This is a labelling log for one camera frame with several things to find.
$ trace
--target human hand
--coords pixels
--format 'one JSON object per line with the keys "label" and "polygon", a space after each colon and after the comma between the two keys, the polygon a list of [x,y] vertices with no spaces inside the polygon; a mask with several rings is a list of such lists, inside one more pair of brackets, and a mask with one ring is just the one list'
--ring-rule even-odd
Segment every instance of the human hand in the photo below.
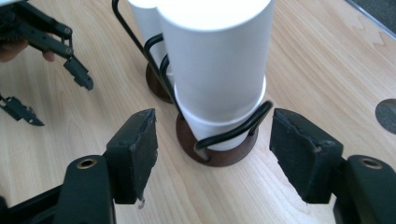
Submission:
{"label": "human hand", "polygon": [[[11,61],[27,46],[28,42],[25,39],[0,43],[0,63]],[[51,51],[44,51],[43,57],[48,62],[55,61],[55,55]]]}

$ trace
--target wood grain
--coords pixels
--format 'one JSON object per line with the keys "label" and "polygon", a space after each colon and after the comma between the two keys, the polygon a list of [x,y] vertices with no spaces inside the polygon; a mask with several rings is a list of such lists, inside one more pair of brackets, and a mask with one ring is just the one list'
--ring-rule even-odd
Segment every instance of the wood grain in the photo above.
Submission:
{"label": "wood grain", "polygon": [[[153,107],[159,157],[146,205],[117,205],[119,223],[334,223],[334,199],[302,202],[269,151],[272,112],[242,161],[203,166],[180,148],[177,111],[149,91],[147,62],[109,0],[30,3],[73,28],[76,55],[95,86],[80,88],[64,59],[47,63],[32,48],[0,65],[0,92],[30,105],[46,124],[0,111],[0,195],[9,205],[60,185],[71,161],[102,154],[125,120]],[[127,1],[120,10],[136,31]],[[347,2],[277,0],[266,75],[265,99],[330,133],[345,145],[345,158],[368,155],[396,168],[396,136],[375,119],[376,105],[396,98],[396,42]]]}

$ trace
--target light wood surface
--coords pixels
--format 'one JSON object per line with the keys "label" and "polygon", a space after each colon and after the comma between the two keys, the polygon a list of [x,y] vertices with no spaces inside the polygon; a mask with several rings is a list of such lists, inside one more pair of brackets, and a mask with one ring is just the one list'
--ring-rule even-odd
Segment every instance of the light wood surface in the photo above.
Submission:
{"label": "light wood surface", "polygon": [[[225,168],[190,159],[177,141],[176,109],[149,91],[146,60],[121,28],[110,0],[32,0],[71,26],[77,57],[94,89],[74,83],[64,59],[47,63],[28,48],[0,64],[0,92],[30,105],[46,124],[0,111],[0,195],[21,203],[62,184],[66,166],[106,143],[133,113],[155,108],[159,157],[146,205],[116,206],[118,223],[334,223],[330,204],[306,204],[269,150],[272,111],[250,154]],[[134,27],[127,1],[121,13]],[[396,135],[375,119],[396,98],[396,41],[343,0],[277,0],[266,68],[266,100],[312,120],[345,146],[396,168]]]}

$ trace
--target cup base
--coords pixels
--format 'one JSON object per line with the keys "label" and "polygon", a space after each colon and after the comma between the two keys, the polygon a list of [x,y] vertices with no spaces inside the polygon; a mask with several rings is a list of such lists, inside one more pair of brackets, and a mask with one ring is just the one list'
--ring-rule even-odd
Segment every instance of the cup base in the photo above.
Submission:
{"label": "cup base", "polygon": [[146,82],[148,83],[148,88],[151,90],[151,92],[160,100],[168,104],[173,103],[166,90],[163,89],[163,86],[156,77],[155,73],[152,71],[149,64],[146,67]]}
{"label": "cup base", "polygon": [[204,161],[194,152],[193,148],[197,142],[197,139],[192,134],[187,121],[182,119],[180,115],[177,116],[176,131],[178,142],[181,144],[181,147],[187,153],[187,155],[203,165],[213,167],[229,166],[244,159],[251,149],[253,149],[259,132],[257,130],[253,135],[248,135],[238,147],[227,151],[215,151],[206,148],[205,150],[210,156],[210,161]]}

